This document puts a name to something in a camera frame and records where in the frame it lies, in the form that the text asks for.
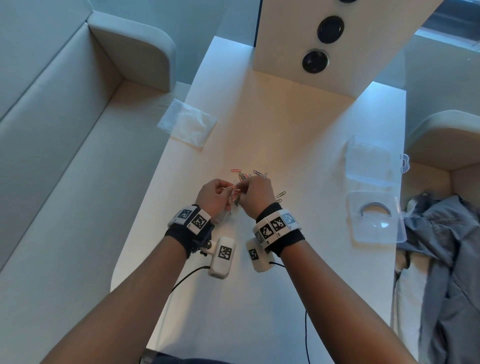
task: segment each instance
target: circular grommet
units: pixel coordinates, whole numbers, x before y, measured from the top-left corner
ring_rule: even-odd
[[[313,49],[303,57],[302,66],[308,73],[319,73],[323,71],[329,63],[330,60],[325,52],[319,49]]]
[[[322,43],[331,44],[342,36],[344,29],[343,19],[332,15],[322,20],[317,29],[317,37]]]

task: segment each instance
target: plastic latch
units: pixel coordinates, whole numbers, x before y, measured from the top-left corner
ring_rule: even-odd
[[[410,169],[410,157],[406,154],[402,154],[402,174],[407,173]]]

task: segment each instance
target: white table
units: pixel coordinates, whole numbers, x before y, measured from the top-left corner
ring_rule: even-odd
[[[283,206],[325,261],[387,322],[395,246],[352,242],[344,174],[354,133],[390,141],[403,152],[405,92],[372,83],[353,100],[252,71],[252,47],[216,37],[186,103],[218,117],[202,151],[170,139],[113,273],[116,288],[153,250],[167,222],[213,179],[234,181],[240,168],[268,172]],[[359,189],[373,189],[357,186]],[[253,270],[245,241],[254,221],[239,209],[215,229],[237,250],[226,280],[200,271],[172,294],[148,348],[183,358],[232,363],[306,363],[304,308],[286,271]],[[192,256],[181,278],[210,258]],[[312,363],[331,359],[309,322]]]

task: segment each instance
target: wristband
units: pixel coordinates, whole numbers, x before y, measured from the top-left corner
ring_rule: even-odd
[[[205,242],[212,239],[214,225],[210,222],[210,215],[198,205],[190,205],[180,210],[168,223],[165,236],[175,238],[187,253],[195,253],[204,246]]]
[[[300,225],[289,211],[275,202],[258,216],[253,233],[267,253],[272,251],[280,256],[286,246],[305,240],[300,230]]]

